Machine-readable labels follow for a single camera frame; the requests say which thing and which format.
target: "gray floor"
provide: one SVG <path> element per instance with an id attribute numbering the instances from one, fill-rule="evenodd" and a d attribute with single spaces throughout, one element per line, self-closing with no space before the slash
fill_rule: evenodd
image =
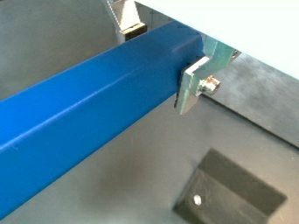
<path id="1" fill-rule="evenodd" d="M 145 7 L 139 10 L 151 27 L 167 22 Z M 0 21 L 0 99 L 116 44 L 99 0 L 1 1 Z M 232 108 L 243 101 L 233 101 L 233 89 L 227 90 L 229 98 L 225 90 L 219 92 L 219 101 Z M 289 123 L 297 121 L 292 115 Z M 172 206 L 209 147 L 287 195 L 269 224 L 297 224 L 297 150 L 208 99 L 179 116 L 173 98 L 0 223 L 184 223 Z"/>

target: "gray metal surface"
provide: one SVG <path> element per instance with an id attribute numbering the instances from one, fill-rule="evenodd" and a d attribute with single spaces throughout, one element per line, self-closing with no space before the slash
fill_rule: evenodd
<path id="1" fill-rule="evenodd" d="M 169 20 L 145 7 L 139 10 L 149 28 Z M 99 0 L 1 1 L 0 21 L 0 99 L 117 42 Z M 216 74 L 223 87 L 215 99 L 235 110 L 247 108 L 241 113 L 251 120 L 271 125 L 271 131 L 295 142 L 297 81 L 251 58 L 233 63 L 239 68 Z M 252 81 L 264 85 L 252 86 Z M 287 195 L 269 224 L 296 224 L 297 151 L 212 101 L 200 99 L 185 116 L 173 111 L 173 101 L 144 117 L 1 224 L 184 223 L 171 209 L 209 147 Z"/>
<path id="2" fill-rule="evenodd" d="M 99 0 L 0 2 L 0 100 L 117 42 Z"/>
<path id="3" fill-rule="evenodd" d="M 299 80 L 244 53 L 215 77 L 212 99 L 299 147 Z"/>
<path id="4" fill-rule="evenodd" d="M 299 153 L 208 99 L 172 97 L 1 224 L 185 223 L 172 207 L 211 147 L 287 196 L 269 224 L 299 222 Z"/>

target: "metal bracket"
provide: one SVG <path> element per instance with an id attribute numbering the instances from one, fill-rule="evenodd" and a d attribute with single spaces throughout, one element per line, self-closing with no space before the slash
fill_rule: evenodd
<path id="1" fill-rule="evenodd" d="M 108 15 L 116 27 L 117 43 L 147 32 L 147 25 L 140 22 L 135 0 L 103 0 Z"/>
<path id="2" fill-rule="evenodd" d="M 180 90 L 175 103 L 175 108 L 181 115 L 196 104 L 201 93 L 213 95 L 217 92 L 220 82 L 212 77 L 212 74 L 239 56 L 239 51 L 208 36 L 204 40 L 203 52 L 205 56 L 181 72 Z"/>

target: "metal sheet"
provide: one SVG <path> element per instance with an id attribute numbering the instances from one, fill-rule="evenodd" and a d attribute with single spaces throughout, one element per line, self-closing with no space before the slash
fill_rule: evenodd
<path id="1" fill-rule="evenodd" d="M 136 1 L 299 79 L 296 1 Z"/>
<path id="2" fill-rule="evenodd" d="M 200 54 L 172 22 L 0 102 L 0 218 L 175 93 Z"/>
<path id="3" fill-rule="evenodd" d="M 185 224 L 172 211 L 211 147 L 287 196 L 268 224 L 299 222 L 299 151 L 207 98 L 181 116 L 172 97 L 1 224 Z"/>
<path id="4" fill-rule="evenodd" d="M 215 77 L 211 98 L 299 147 L 299 81 L 244 53 Z"/>

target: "metal plate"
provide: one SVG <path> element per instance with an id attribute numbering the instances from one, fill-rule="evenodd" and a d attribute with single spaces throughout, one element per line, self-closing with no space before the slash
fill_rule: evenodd
<path id="1" fill-rule="evenodd" d="M 284 201 L 273 187 L 211 150 L 173 210 L 193 224 L 264 224 Z"/>

